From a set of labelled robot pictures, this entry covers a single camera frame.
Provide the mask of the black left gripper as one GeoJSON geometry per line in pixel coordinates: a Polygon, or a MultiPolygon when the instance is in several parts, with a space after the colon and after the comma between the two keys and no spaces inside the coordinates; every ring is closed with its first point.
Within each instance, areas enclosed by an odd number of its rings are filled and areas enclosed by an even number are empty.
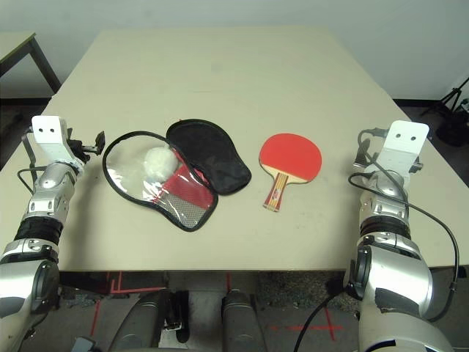
{"type": "Polygon", "coordinates": [[[91,154],[100,155],[106,145],[105,132],[101,131],[96,136],[95,146],[84,146],[83,142],[76,139],[71,139],[73,129],[67,129],[67,145],[70,148],[72,154],[86,164],[90,158],[91,154]]]}

